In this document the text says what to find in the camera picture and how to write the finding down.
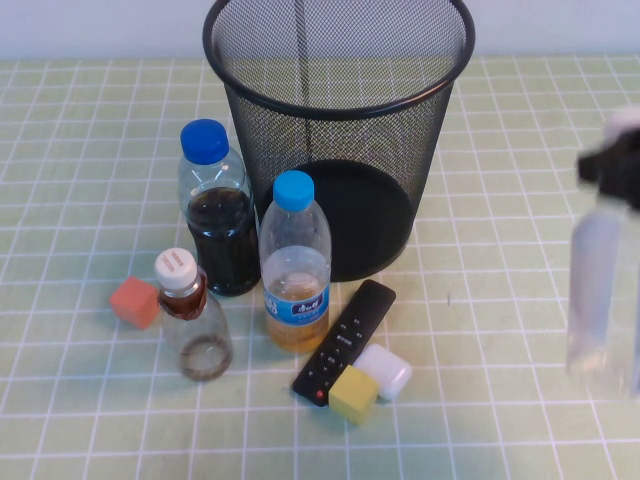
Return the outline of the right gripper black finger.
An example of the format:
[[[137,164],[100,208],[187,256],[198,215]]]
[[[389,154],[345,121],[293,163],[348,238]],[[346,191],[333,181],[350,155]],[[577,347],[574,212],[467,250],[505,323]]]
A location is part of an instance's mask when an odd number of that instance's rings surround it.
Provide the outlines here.
[[[593,184],[601,195],[619,199],[639,210],[639,151],[603,150],[577,160],[581,181]]]

